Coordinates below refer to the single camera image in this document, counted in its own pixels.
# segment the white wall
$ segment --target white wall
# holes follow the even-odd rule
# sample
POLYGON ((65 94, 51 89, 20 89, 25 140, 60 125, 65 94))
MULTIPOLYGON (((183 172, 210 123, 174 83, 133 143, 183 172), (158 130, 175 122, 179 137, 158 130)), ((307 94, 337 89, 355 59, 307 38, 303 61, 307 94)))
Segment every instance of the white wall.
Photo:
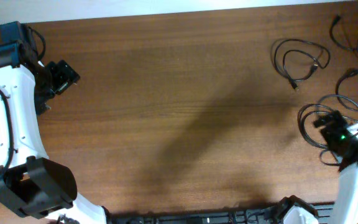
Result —
POLYGON ((0 0, 0 24, 336 1, 343 0, 0 0))

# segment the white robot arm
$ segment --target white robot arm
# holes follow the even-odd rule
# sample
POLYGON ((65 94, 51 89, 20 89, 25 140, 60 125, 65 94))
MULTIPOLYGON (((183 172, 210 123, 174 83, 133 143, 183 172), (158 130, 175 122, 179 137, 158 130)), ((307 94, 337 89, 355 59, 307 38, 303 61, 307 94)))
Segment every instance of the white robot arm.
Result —
MULTIPOLYGON (((13 127, 15 153, 9 167, 27 162, 27 158, 49 159, 41 142, 37 115, 34 106, 34 75, 24 66, 0 68, 0 89, 8 97, 13 127)), ((0 166, 8 160, 9 136, 4 103, 0 96, 0 166)), ((93 205, 80 193, 73 201, 73 207, 49 213, 46 218, 57 220, 60 216, 74 218, 80 223, 106 224, 105 210, 93 205)))
MULTIPOLYGON (((358 140, 358 123, 346 128, 351 138, 358 140)), ((358 223, 358 163, 353 162, 340 172, 339 190, 329 224, 358 223)), ((284 224, 318 223, 317 219, 299 206, 292 206, 283 218, 284 224)))

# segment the wood grain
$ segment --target wood grain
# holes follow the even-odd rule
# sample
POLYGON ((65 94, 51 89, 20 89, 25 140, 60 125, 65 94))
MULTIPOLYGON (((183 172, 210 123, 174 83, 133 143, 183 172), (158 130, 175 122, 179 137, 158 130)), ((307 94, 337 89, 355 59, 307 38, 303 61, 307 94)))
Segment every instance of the wood grain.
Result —
MULTIPOLYGON (((336 14, 338 39, 345 30, 354 42, 358 2, 31 24, 47 41, 43 62, 64 59, 81 75, 39 117, 45 149, 112 213, 253 207, 292 194, 333 201, 337 170, 320 164, 296 114, 358 68, 329 39, 336 14), (289 37, 332 53, 298 93, 271 63, 272 45, 289 37)), ((294 77, 311 63, 288 61, 294 77)), ((341 93, 358 101, 358 77, 341 93)), ((0 204, 0 223, 45 222, 0 204)))

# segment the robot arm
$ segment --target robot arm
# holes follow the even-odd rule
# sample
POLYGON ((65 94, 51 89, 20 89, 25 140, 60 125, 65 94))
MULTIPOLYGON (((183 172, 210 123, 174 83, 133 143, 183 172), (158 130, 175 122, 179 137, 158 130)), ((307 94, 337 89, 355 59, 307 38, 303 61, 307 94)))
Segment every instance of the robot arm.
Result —
POLYGON ((342 159, 339 193, 329 223, 358 223, 358 123, 349 126, 338 111, 314 122, 328 149, 342 159))
MULTIPOLYGON (((315 214, 301 204, 292 205, 283 216, 283 224, 318 224, 315 214)), ((358 164, 341 171, 339 193, 328 224, 358 223, 358 164)))
MULTIPOLYGON (((20 217, 53 220, 65 217, 79 223, 107 224, 108 211, 77 192, 74 176, 67 167, 49 160, 38 128, 37 113, 48 108, 47 100, 76 82, 78 74, 64 61, 41 67, 41 63, 31 57, 37 54, 33 54, 35 45, 27 26, 14 22, 2 25, 1 32, 10 36, 5 39, 14 40, 15 34, 18 39, 0 45, 0 90, 9 105, 14 145, 9 169, 0 180, 0 202, 20 217), (7 46, 21 50, 12 52, 7 46), (49 90, 39 86, 40 80, 49 81, 49 90), (29 179, 22 180, 24 174, 28 174, 29 179)), ((0 168, 7 164, 10 145, 7 114, 1 98, 0 95, 0 168)))

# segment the wooden table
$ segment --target wooden table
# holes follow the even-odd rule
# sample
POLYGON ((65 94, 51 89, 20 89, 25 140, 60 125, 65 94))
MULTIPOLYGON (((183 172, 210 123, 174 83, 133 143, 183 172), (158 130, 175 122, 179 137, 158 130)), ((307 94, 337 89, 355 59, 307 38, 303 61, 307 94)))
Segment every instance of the wooden table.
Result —
MULTIPOLYGON (((255 207, 292 194, 333 201, 337 169, 319 162, 296 114, 358 68, 329 39, 338 13, 337 38, 345 30, 355 42, 358 2, 31 24, 47 41, 43 62, 64 59, 81 75, 39 117, 45 149, 71 169, 79 192, 112 213, 255 207), (272 44, 289 37, 332 53, 299 92, 271 63, 272 44)), ((294 77, 310 65, 288 59, 294 77)), ((341 93, 358 101, 358 77, 341 93)), ((0 223, 46 220, 0 204, 0 223)))

